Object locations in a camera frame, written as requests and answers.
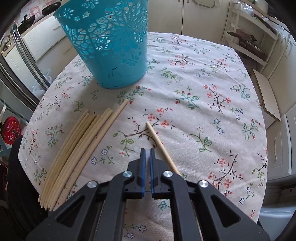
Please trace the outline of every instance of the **bundle of wooden sticks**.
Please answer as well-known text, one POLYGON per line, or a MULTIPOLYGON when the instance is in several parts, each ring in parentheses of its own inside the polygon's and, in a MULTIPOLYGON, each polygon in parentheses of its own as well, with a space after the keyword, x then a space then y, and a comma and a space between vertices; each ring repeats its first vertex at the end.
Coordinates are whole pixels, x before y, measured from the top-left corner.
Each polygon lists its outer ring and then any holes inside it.
POLYGON ((56 202, 61 205, 66 201, 83 167, 127 103, 128 100, 125 100, 113 114, 109 108, 101 116, 91 115, 89 110, 82 114, 56 155, 45 179, 38 199, 42 208, 52 211, 56 202))

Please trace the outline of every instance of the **tablecloth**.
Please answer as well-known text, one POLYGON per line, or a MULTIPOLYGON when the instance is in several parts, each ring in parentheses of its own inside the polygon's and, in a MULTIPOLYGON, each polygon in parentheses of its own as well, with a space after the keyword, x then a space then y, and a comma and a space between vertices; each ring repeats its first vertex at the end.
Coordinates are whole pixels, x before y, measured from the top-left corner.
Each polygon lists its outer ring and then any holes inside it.
MULTIPOLYGON (((111 180, 139 158, 141 147, 156 146, 145 127, 150 121, 185 180, 208 180, 257 221, 266 185, 267 148, 251 79, 232 48, 175 34, 148 34, 147 73, 123 89, 101 88, 79 56, 62 71, 36 108, 18 156, 38 192, 82 112, 115 110, 124 99, 128 105, 68 197, 89 180, 111 180)), ((156 156, 163 159, 158 148, 156 156)), ((124 240, 173 240, 170 202, 153 200, 149 181, 147 172, 143 200, 127 202, 124 240)))

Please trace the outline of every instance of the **floral tablecloth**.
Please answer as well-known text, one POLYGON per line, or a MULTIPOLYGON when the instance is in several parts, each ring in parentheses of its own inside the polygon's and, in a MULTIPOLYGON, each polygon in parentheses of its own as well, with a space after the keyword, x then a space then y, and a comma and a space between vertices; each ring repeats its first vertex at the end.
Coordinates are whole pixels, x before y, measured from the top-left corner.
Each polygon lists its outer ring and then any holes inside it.
MULTIPOLYGON (((79 56, 35 110, 19 159, 38 192, 72 126, 88 108, 121 112, 69 193, 105 182, 155 146, 150 121, 185 180, 208 180, 255 222, 266 176, 266 133, 249 75, 229 47, 174 34, 148 34, 147 73, 124 89, 101 88, 79 56)), ((163 158, 156 148, 158 158, 163 158)), ((143 200, 128 201, 124 240, 173 240, 169 200, 153 200, 147 173, 143 200)))

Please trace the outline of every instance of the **shelf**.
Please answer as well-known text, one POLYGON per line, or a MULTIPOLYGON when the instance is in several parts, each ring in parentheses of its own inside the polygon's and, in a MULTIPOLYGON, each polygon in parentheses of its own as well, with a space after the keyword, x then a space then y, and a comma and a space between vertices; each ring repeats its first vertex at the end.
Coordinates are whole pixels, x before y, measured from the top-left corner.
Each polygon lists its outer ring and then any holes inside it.
POLYGON ((271 36, 275 41, 279 38, 276 34, 274 34, 268 27, 266 27, 262 22, 260 22, 258 19, 252 17, 251 15, 245 13, 244 11, 241 11, 239 9, 232 9, 233 13, 236 13, 245 19, 249 20, 259 28, 261 28, 264 32, 266 32, 269 36, 271 36))
POLYGON ((246 50, 245 48, 243 48, 231 41, 228 41, 228 46, 249 56, 251 59, 254 59, 256 62, 261 64, 263 67, 265 67, 267 65, 267 63, 265 61, 263 61, 261 58, 257 57, 255 54, 252 54, 249 50, 246 50))

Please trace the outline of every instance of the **cabinet handle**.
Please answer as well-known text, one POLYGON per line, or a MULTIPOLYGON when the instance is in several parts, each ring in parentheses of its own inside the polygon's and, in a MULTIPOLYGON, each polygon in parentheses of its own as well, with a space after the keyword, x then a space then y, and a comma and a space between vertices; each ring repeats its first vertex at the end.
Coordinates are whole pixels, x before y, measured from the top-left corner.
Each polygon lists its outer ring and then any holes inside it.
POLYGON ((275 155, 275 157, 276 157, 276 136, 274 137, 274 155, 275 155))
MULTIPOLYGON (((73 48, 73 46, 71 46, 66 52, 68 52, 71 48, 73 48)), ((66 52, 64 52, 63 54, 65 54, 66 52)))
POLYGON ((287 47, 286 47, 286 50, 285 50, 285 56, 288 57, 288 56, 290 55, 291 51, 292 51, 292 42, 289 41, 289 42, 288 42, 288 45, 287 45, 287 47), (288 49, 289 44, 291 45, 291 49, 290 49, 290 51, 289 51, 289 54, 287 55, 287 49, 288 49))
POLYGON ((281 44, 279 46, 279 51, 281 51, 281 45, 283 43, 283 41, 285 40, 285 44, 287 43, 287 38, 286 37, 283 37, 283 39, 281 40, 281 44))
POLYGON ((61 26, 59 25, 59 26, 57 26, 56 28, 54 28, 54 30, 57 30, 58 28, 60 28, 61 26))

